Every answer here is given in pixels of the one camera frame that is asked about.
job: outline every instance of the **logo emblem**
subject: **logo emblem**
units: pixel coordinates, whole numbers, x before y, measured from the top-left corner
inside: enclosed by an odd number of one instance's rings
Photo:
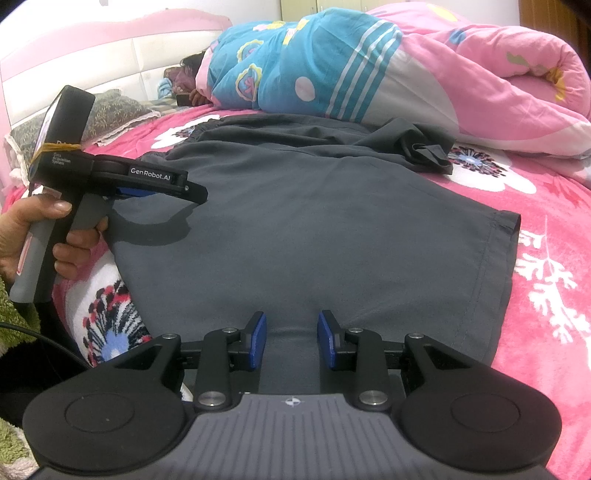
[[[288,405],[291,408],[293,408],[293,407],[297,407],[301,403],[301,400],[297,397],[289,397],[287,400],[284,400],[283,403],[285,403],[285,405]]]

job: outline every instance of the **pink headboard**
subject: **pink headboard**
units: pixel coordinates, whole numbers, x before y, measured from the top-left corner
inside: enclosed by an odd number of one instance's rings
[[[146,35],[222,30],[230,19],[199,10],[166,9],[126,22],[88,22],[76,24],[32,40],[0,60],[0,141],[11,130],[4,97],[3,82],[47,61],[98,45]],[[11,185],[10,166],[5,149],[0,149],[0,181],[3,192]]]

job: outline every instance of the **ribbed gray plate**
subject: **ribbed gray plate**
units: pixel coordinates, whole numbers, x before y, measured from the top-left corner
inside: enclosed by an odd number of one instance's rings
[[[34,480],[90,480],[44,469]],[[467,473],[411,446],[384,414],[342,395],[244,395],[233,410],[197,418],[152,465],[109,480],[556,480],[542,467]]]

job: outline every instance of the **metal screw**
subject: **metal screw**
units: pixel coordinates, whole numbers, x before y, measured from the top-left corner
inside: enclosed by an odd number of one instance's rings
[[[219,407],[226,401],[226,396],[222,392],[211,390],[199,395],[197,401],[206,407]]]
[[[368,390],[359,395],[359,401],[364,405],[383,405],[388,401],[388,396],[380,390]]]

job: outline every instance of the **circular pad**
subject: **circular pad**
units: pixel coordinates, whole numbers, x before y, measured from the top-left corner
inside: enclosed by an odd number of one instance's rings
[[[545,465],[561,431],[545,395],[484,368],[433,373],[402,404],[400,425],[430,457],[486,473]]]
[[[97,393],[74,400],[66,409],[66,421],[83,432],[106,433],[120,429],[134,416],[134,405],[112,393]]]
[[[23,427],[41,465],[74,475],[112,475],[167,453],[187,423],[183,403],[146,375],[89,371],[28,406]]]
[[[492,393],[472,393],[452,402],[452,416],[476,432],[502,432],[519,420],[519,409],[511,400]]]

